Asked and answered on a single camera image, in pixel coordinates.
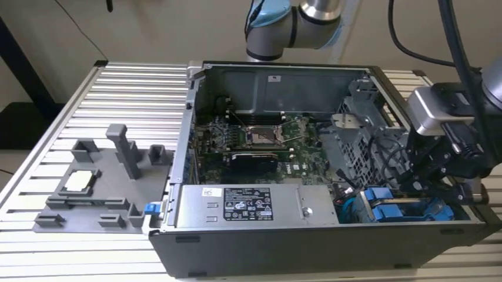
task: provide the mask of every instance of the black cable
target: black cable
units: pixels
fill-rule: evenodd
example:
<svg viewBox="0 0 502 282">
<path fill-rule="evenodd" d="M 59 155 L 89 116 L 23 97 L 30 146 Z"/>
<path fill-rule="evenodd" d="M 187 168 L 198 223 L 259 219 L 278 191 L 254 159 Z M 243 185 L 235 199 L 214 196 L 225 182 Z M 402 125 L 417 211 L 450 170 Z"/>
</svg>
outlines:
<svg viewBox="0 0 502 282">
<path fill-rule="evenodd" d="M 258 4 L 257 6 L 257 9 L 253 11 L 251 15 L 250 15 L 250 21 L 247 23 L 247 26 L 246 26 L 246 39 L 249 39 L 249 33 L 250 33 L 250 26 L 253 24 L 253 22 L 255 21 L 258 15 L 259 15 L 259 12 L 262 11 L 262 8 L 263 8 L 263 3 L 266 2 L 266 0 L 262 0 L 261 3 Z"/>
<path fill-rule="evenodd" d="M 0 169 L 0 172 L 3 172 L 3 173 L 7 173 L 7 174 L 10 174 L 10 175 L 15 175 L 15 173 L 14 172 L 10 172 L 8 170 L 6 170 L 6 169 Z"/>
<path fill-rule="evenodd" d="M 450 47 L 452 57 L 456 62 L 456 69 L 461 82 L 464 84 L 468 101 L 474 110 L 474 125 L 480 132 L 481 145 L 485 155 L 489 158 L 489 164 L 496 165 L 498 152 L 493 143 L 492 132 L 488 128 L 488 119 L 484 107 L 484 91 L 481 84 L 476 83 L 473 73 L 470 72 L 469 59 L 465 54 L 462 39 L 457 26 L 454 4 L 452 0 L 438 0 L 442 25 L 446 34 L 448 45 Z"/>
<path fill-rule="evenodd" d="M 245 22 L 245 36 L 246 36 L 246 39 L 249 39 L 249 24 L 250 24 L 250 15 L 251 15 L 251 10 L 253 10 L 253 4 L 254 4 L 254 0 L 251 0 L 251 6 L 250 6 L 249 14 L 246 16 L 246 22 Z"/>
<path fill-rule="evenodd" d="M 58 0 L 55 0 L 55 2 L 58 3 L 59 7 L 62 7 L 62 9 L 63 9 L 65 13 L 67 14 L 69 18 L 71 19 L 71 21 L 75 23 L 75 26 L 78 27 L 82 35 L 86 36 L 86 38 L 90 41 L 90 43 L 94 45 L 94 47 L 97 47 L 97 49 L 102 53 L 105 59 L 109 61 L 109 57 L 105 55 L 102 49 L 98 47 L 98 45 L 95 44 L 95 42 L 91 40 L 91 38 L 87 36 L 87 34 L 85 33 L 85 31 L 82 30 L 78 22 L 75 21 L 74 17 L 70 15 L 70 13 L 69 13 L 67 9 L 63 7 L 62 3 Z"/>
<path fill-rule="evenodd" d="M 402 151 L 402 150 L 405 150 L 405 149 L 406 149 L 405 147 L 400 147 L 398 149 L 396 149 L 396 150 L 389 154 L 388 158 L 385 159 L 384 166 L 382 166 L 382 171 L 381 171 L 382 178 L 384 178 L 385 180 L 388 180 L 388 177 L 386 177 L 386 175 L 385 175 L 385 170 L 386 170 L 388 167 L 389 167 L 389 163 L 392 162 L 392 159 L 393 159 L 394 155 L 396 155 L 400 151 Z"/>
<path fill-rule="evenodd" d="M 400 42 L 398 35 L 397 35 L 397 32 L 396 32 L 396 28 L 394 28 L 394 0 L 389 0 L 388 22 L 389 22 L 389 31 L 392 33 L 393 42 L 394 42 L 394 45 L 401 50 L 401 52 L 408 54 L 408 56 L 412 56 L 416 59 L 420 59 L 420 60 L 426 61 L 429 63 L 436 63 L 437 65 L 442 65 L 442 66 L 456 67 L 456 64 L 453 62 L 440 60 L 440 59 L 436 59 L 436 58 L 430 58 L 428 56 L 424 56 L 424 55 L 416 53 L 414 51 L 409 50 L 404 46 L 404 44 Z M 472 68 L 472 69 L 477 72 L 481 70 L 480 68 Z"/>
</svg>

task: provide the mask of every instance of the white label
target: white label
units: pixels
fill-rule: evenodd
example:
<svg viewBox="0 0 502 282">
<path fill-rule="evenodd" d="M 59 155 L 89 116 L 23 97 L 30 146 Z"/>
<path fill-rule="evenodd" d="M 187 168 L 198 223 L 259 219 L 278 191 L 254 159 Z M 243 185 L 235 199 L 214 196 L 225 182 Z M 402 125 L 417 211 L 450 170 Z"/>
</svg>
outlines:
<svg viewBox="0 0 502 282">
<path fill-rule="evenodd" d="M 222 197 L 222 188 L 203 188 L 203 197 Z"/>
<path fill-rule="evenodd" d="M 269 82 L 281 82 L 281 75 L 270 75 Z"/>
</svg>

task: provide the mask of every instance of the floor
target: floor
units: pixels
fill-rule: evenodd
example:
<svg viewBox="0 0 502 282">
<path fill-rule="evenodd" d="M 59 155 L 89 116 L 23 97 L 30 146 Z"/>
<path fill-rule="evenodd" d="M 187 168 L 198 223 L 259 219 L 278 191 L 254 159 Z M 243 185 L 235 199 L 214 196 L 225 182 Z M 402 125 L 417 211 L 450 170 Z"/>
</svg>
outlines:
<svg viewBox="0 0 502 282">
<path fill-rule="evenodd" d="M 0 150 L 0 169 L 15 173 L 29 154 L 29 150 Z M 0 172 L 0 191 L 11 180 L 11 176 Z"/>
</svg>

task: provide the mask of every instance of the blue latch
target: blue latch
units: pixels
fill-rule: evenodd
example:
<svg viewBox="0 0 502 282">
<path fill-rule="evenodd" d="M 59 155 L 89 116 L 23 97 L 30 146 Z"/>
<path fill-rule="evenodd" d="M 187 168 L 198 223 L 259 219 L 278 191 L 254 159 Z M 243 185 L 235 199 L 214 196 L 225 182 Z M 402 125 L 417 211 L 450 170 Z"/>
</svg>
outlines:
<svg viewBox="0 0 502 282">
<path fill-rule="evenodd" d="M 145 214 L 150 214 L 153 216 L 161 215 L 161 204 L 147 204 L 145 206 Z"/>
</svg>

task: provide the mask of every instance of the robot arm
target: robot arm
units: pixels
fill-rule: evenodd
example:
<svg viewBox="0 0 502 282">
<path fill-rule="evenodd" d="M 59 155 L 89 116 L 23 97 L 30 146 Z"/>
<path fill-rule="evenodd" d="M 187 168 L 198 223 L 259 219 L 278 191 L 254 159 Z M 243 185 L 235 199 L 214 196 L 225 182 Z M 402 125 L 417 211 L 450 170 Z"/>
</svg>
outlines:
<svg viewBox="0 0 502 282">
<path fill-rule="evenodd" d="M 340 0 L 254 0 L 246 22 L 249 61 L 281 59 L 285 48 L 320 49 L 336 43 L 342 30 Z"/>
</svg>

